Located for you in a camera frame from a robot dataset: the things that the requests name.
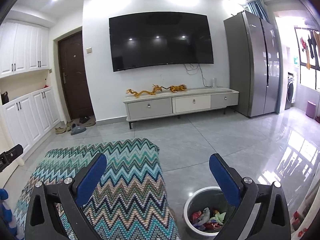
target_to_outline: blue curtain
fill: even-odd
[[[249,2],[248,8],[251,13],[270,23],[262,0]]]

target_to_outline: gray trash bin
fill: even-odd
[[[183,210],[183,219],[186,222],[189,230],[189,234],[196,238],[214,238],[221,228],[215,230],[207,230],[206,232],[196,229],[189,221],[191,215],[197,211],[203,211],[206,207],[210,210],[217,209],[220,213],[226,212],[223,224],[225,224],[232,213],[235,210],[234,206],[231,206],[220,187],[205,187],[196,191],[186,202]]]

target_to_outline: refrigerator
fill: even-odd
[[[248,12],[224,21],[230,88],[239,91],[236,110],[253,117],[276,111],[279,94],[279,48],[273,26]]]

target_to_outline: flat screen tv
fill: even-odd
[[[166,64],[213,64],[206,15],[146,12],[109,19],[113,71]]]

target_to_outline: gray slipper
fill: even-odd
[[[87,130],[87,128],[76,125],[75,123],[71,125],[71,135],[82,133],[85,130]]]

